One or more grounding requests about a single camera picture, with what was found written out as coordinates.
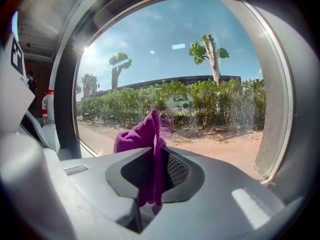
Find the ceiling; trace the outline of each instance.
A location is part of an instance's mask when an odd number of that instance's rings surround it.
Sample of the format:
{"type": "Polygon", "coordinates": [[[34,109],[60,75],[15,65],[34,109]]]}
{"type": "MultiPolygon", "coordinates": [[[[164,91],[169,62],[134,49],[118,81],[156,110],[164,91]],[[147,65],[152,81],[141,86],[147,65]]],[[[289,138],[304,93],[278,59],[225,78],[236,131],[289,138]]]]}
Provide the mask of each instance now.
{"type": "Polygon", "coordinates": [[[62,34],[81,0],[24,0],[17,30],[24,57],[53,62],[62,34]]]}

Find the dirt path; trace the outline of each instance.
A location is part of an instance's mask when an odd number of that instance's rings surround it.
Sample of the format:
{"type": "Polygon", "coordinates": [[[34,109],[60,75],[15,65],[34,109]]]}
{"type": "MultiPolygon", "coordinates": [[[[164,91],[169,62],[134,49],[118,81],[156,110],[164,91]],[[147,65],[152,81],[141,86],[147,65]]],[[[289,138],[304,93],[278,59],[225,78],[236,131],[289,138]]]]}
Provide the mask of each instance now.
{"type": "MultiPolygon", "coordinates": [[[[100,155],[109,155],[113,153],[114,138],[123,129],[115,127],[94,129],[86,122],[78,122],[78,130],[81,140],[86,145],[100,155]]],[[[196,138],[185,137],[188,134],[189,132],[183,131],[174,134],[162,133],[169,147],[225,161],[254,179],[259,178],[254,166],[263,135],[261,131],[243,130],[233,134],[219,131],[207,134],[200,132],[196,138]]]]}

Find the building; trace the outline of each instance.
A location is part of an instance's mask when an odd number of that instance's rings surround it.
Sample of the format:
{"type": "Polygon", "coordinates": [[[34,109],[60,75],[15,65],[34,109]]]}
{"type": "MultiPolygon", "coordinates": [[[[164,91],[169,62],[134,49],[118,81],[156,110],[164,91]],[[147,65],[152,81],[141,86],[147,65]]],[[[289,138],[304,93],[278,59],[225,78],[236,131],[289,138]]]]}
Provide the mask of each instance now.
{"type": "MultiPolygon", "coordinates": [[[[137,82],[133,84],[128,84],[125,86],[118,87],[118,90],[122,90],[124,88],[132,88],[135,90],[140,90],[144,88],[148,88],[150,86],[154,86],[156,84],[161,85],[163,82],[165,83],[171,83],[171,81],[179,81],[183,83],[185,86],[192,85],[198,81],[207,81],[208,79],[213,80],[214,77],[212,75],[194,75],[194,76],[179,76],[179,77],[173,77],[173,78],[165,78],[165,79],[158,79],[158,80],[151,80],[146,82],[137,82]]],[[[222,75],[221,80],[223,82],[228,82],[231,79],[236,79],[241,83],[241,77],[240,76],[234,76],[234,75],[222,75]]],[[[109,90],[100,90],[95,93],[96,97],[107,95],[109,92],[111,92],[111,89],[109,90]]]]}

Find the person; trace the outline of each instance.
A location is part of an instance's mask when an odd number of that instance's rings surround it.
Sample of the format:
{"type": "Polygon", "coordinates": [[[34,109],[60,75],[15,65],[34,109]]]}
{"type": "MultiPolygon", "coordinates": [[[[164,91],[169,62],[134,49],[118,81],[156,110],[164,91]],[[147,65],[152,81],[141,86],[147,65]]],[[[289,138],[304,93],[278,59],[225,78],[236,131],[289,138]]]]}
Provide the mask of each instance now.
{"type": "MultiPolygon", "coordinates": [[[[29,71],[26,74],[26,77],[27,77],[27,81],[28,81],[27,84],[29,86],[30,91],[34,94],[34,96],[36,96],[37,86],[34,80],[34,73],[32,71],[29,71]]],[[[36,97],[34,97],[34,100],[30,104],[28,110],[30,111],[31,114],[34,114],[35,109],[36,109],[36,97]]]]}

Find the sky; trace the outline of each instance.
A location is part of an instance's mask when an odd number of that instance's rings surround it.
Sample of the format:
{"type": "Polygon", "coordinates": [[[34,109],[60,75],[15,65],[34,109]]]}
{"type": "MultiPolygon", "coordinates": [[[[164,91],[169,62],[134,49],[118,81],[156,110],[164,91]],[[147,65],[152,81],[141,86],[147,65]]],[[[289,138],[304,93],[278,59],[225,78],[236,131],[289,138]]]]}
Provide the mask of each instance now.
{"type": "MultiPolygon", "coordinates": [[[[190,44],[212,34],[229,58],[219,59],[222,75],[240,76],[242,81],[262,78],[261,67],[248,34],[221,0],[166,0],[124,17],[84,47],[77,83],[88,73],[97,77],[101,90],[111,89],[109,58],[126,53],[131,67],[121,72],[118,86],[150,80],[212,75],[208,60],[196,65],[190,44]]],[[[77,94],[81,100],[83,92],[77,94]]]]}

